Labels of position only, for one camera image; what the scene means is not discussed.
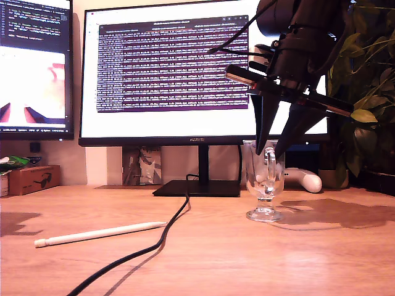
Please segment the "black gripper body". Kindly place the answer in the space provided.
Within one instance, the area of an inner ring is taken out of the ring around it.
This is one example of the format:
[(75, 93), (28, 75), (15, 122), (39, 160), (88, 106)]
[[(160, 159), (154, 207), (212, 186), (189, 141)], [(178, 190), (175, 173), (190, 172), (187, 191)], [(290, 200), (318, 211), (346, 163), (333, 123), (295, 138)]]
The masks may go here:
[(225, 77), (249, 86), (249, 94), (263, 98), (273, 95), (279, 101), (318, 110), (350, 116), (354, 108), (341, 100), (316, 92), (321, 74), (309, 68), (312, 58), (319, 56), (313, 51), (314, 41), (298, 38), (291, 33), (274, 41), (271, 47), (259, 45), (261, 55), (268, 59), (266, 75), (229, 65)]

